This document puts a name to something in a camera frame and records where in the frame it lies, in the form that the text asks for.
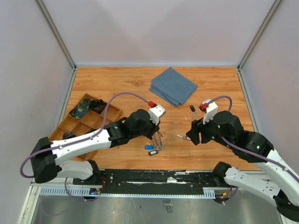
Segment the metal disc with keyrings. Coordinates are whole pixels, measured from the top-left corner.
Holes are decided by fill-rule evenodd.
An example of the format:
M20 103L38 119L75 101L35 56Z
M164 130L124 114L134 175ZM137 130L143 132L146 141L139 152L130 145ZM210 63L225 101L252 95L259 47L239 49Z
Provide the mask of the metal disc with keyrings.
M163 135L159 131L152 136L151 144L157 151L162 151L164 149Z

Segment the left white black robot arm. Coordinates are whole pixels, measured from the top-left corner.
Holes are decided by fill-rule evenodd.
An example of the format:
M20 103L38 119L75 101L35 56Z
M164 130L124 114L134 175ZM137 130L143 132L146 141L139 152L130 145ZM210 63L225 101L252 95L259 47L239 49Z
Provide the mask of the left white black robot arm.
M144 136L152 139L159 130L160 119L165 109L160 106L148 111L138 109L129 117L104 126L102 130L66 140L50 141L41 138L31 153L31 166L35 182L46 183L56 177L78 178L94 185L100 180L95 162L73 161L74 157L100 149L109 149L127 144Z

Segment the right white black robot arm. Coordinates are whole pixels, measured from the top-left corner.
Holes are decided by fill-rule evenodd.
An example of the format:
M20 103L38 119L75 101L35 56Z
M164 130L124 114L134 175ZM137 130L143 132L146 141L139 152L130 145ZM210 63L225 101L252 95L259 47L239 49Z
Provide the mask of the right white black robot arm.
M243 188L274 205L284 217L299 220L299 176L281 158L273 144L262 134L244 130L239 118L229 111L216 113L212 120L194 120L186 133L194 145L215 141L239 158L260 168L272 182L244 174L219 162L212 174L214 185Z

